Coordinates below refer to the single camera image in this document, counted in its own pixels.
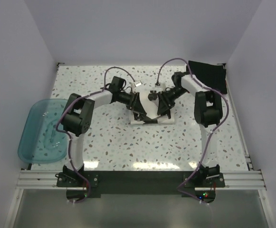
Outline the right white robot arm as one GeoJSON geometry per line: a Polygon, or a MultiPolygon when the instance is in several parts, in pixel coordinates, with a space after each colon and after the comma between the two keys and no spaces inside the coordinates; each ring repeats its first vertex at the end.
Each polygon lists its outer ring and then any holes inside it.
{"type": "Polygon", "coordinates": [[[195,75],[176,72],[171,78],[174,87],[157,93],[157,114],[167,114],[175,106],[175,100],[186,92],[194,96],[193,114],[200,127],[202,150],[196,173],[198,183],[207,187],[220,173],[216,130],[223,117],[221,96],[216,90],[199,81],[195,75]]]}

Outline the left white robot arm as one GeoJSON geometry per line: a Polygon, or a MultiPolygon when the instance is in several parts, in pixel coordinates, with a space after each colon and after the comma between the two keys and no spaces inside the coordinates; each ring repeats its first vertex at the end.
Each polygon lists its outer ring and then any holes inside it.
{"type": "Polygon", "coordinates": [[[83,144],[87,130],[90,128],[95,109],[114,102],[122,103],[127,109],[137,113],[143,119],[147,112],[140,101],[139,93],[123,91],[125,80],[113,77],[108,87],[90,95],[80,96],[71,94],[64,112],[57,125],[62,124],[62,133],[69,136],[68,163],[66,167],[72,170],[67,180],[73,186],[80,186],[84,182],[83,144]]]}

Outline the white t shirt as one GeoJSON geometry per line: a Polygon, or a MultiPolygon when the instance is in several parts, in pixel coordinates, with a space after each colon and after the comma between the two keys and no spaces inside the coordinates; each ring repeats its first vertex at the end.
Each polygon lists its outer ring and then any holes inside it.
{"type": "Polygon", "coordinates": [[[171,109],[171,119],[169,119],[166,115],[157,115],[158,109],[158,96],[157,92],[152,90],[142,90],[140,93],[141,103],[147,113],[146,119],[141,122],[137,122],[133,120],[133,111],[130,112],[130,124],[131,125],[143,125],[143,124],[159,124],[159,125],[167,125],[174,124],[174,110],[171,109]]]}

